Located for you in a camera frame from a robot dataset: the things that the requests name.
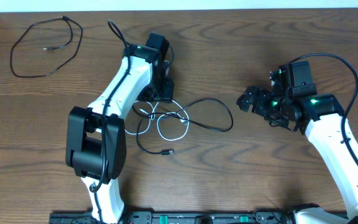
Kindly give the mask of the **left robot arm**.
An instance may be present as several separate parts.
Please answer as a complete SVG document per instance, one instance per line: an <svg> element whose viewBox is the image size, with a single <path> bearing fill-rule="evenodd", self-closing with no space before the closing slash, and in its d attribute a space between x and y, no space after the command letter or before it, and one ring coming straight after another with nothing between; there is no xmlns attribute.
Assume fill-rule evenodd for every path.
<svg viewBox="0 0 358 224"><path fill-rule="evenodd" d="M126 159L125 119L135 101L173 101L169 41L151 33L144 45L124 44L120 69L103 93L68 115L65 162L88 189L89 223L119 223L124 202L118 177Z"/></svg>

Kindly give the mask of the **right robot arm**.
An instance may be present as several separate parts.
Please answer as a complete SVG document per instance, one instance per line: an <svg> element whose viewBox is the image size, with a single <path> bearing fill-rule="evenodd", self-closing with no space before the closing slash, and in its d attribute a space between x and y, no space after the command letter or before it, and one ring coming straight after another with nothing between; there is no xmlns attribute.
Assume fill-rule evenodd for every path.
<svg viewBox="0 0 358 224"><path fill-rule="evenodd" d="M260 115L269 125L299 131L316 148L346 207L341 217L320 206L300 205L282 223L358 223L358 143L343 109L332 93L319 94L307 61L290 62L271 72L272 89L249 86L237 99L244 112Z"/></svg>

